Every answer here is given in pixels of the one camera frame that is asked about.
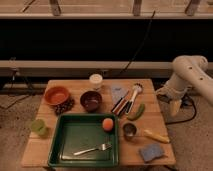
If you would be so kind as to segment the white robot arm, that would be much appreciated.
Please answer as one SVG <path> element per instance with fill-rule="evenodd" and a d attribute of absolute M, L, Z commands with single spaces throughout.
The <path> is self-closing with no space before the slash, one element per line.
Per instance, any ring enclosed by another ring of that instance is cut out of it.
<path fill-rule="evenodd" d="M 173 60 L 172 68 L 173 74 L 164 85 L 166 96 L 171 99 L 172 116 L 178 113 L 189 85 L 213 105 L 213 78 L 205 73 L 208 61 L 204 56 L 178 56 Z"/>

